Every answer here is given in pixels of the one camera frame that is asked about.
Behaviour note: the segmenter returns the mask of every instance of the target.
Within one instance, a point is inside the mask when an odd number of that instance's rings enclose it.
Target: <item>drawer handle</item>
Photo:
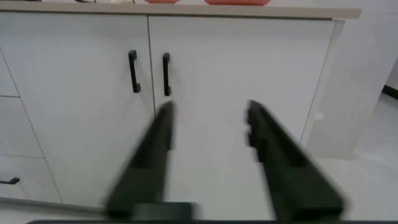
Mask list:
[[[137,83],[136,69],[134,67],[134,61],[137,59],[137,51],[131,50],[129,52],[129,62],[130,62],[130,73],[132,81],[132,91],[134,93],[139,93],[141,91],[141,85]]]
[[[10,181],[0,181],[0,184],[16,184],[19,182],[19,178],[14,177]]]
[[[172,88],[169,86],[169,62],[170,54],[163,54],[163,79],[164,79],[164,95],[170,96],[172,93]]]

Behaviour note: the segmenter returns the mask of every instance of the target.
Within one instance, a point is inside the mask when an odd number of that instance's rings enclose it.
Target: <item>floor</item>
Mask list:
[[[398,220],[398,100],[381,95],[352,161],[315,159],[348,200],[345,219]],[[0,224],[100,216],[0,204]]]

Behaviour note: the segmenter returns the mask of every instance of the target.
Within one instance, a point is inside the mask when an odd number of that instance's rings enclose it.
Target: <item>wall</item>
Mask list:
[[[398,90],[398,60],[396,61],[396,64],[394,65],[394,68],[392,69],[392,72],[387,79],[386,85]]]
[[[322,7],[360,7],[336,46],[320,105],[312,108],[302,144],[317,157],[352,159],[398,57],[398,1],[322,0]]]

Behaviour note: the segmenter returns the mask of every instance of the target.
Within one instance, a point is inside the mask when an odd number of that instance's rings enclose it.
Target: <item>orange container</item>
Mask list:
[[[179,0],[145,0],[148,3],[166,3],[166,4],[175,4]]]
[[[207,4],[228,4],[240,6],[265,6],[271,0],[205,0]]]

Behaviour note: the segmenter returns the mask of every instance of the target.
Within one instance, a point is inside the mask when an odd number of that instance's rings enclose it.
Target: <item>white cabinet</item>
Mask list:
[[[146,16],[2,13],[0,26],[0,47],[63,202],[102,206],[154,115]]]
[[[0,96],[19,96],[0,48]]]
[[[7,184],[18,178],[15,184]],[[61,202],[44,159],[0,156],[0,197]]]
[[[0,154],[43,157],[20,98],[0,97]]]
[[[168,200],[197,202],[201,218],[271,218],[262,173],[245,144],[247,102],[266,105],[299,141],[334,26],[149,17],[155,104],[177,103]],[[171,96],[164,93],[166,52]]]

